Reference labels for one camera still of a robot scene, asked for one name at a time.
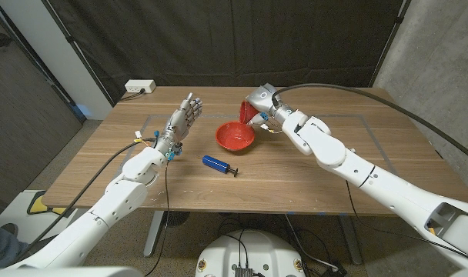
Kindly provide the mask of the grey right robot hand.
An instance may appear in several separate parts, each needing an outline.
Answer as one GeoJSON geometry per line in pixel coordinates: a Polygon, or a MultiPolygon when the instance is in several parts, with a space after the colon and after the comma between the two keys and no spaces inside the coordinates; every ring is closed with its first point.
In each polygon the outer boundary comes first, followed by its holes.
{"type": "Polygon", "coordinates": [[[294,113],[295,109],[287,105],[279,95],[275,97],[277,104],[272,101],[272,97],[277,89],[266,83],[259,86],[255,91],[246,97],[246,101],[259,112],[265,112],[279,124],[283,124],[287,118],[294,113]]]}

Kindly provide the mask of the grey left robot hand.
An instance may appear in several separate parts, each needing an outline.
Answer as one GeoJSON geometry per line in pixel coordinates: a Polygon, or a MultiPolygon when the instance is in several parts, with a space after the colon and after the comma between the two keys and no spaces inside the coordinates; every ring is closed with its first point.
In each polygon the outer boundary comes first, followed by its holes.
{"type": "Polygon", "coordinates": [[[195,98],[190,92],[166,121],[162,133],[157,138],[155,149],[168,158],[169,153],[189,134],[189,129],[201,113],[202,100],[195,98]]]}

